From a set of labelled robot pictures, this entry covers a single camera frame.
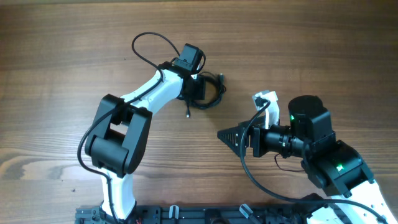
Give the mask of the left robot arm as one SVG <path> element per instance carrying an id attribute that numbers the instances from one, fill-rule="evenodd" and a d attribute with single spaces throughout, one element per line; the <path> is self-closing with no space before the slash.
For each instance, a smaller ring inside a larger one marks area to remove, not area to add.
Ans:
<path id="1" fill-rule="evenodd" d="M 133 173 L 144 157 L 152 118 L 178 97 L 202 94 L 197 74 L 204 63 L 203 51 L 185 44 L 176 58 L 156 65 L 154 76 L 138 89 L 101 99 L 78 154 L 89 156 L 92 166 L 88 171 L 101 177 L 103 203 L 99 209 L 106 222 L 137 221 Z"/>

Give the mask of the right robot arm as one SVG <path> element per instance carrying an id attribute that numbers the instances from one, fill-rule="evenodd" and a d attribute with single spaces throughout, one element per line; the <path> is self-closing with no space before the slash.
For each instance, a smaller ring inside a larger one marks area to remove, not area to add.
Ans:
<path id="1" fill-rule="evenodd" d="M 239 158 L 249 179 L 263 192 L 291 203 L 287 223 L 397 223 L 384 200 L 374 174 L 359 152 L 338 140 L 331 115 L 319 97 L 298 96 L 288 104 L 288 126 L 280 125 L 275 92 L 253 95 L 257 109 L 248 121 L 218 131 L 217 137 Z M 261 185 L 244 160 L 246 149 L 254 157 L 274 152 L 283 158 L 298 157 L 302 170 L 325 198 L 311 194 L 290 198 Z"/>

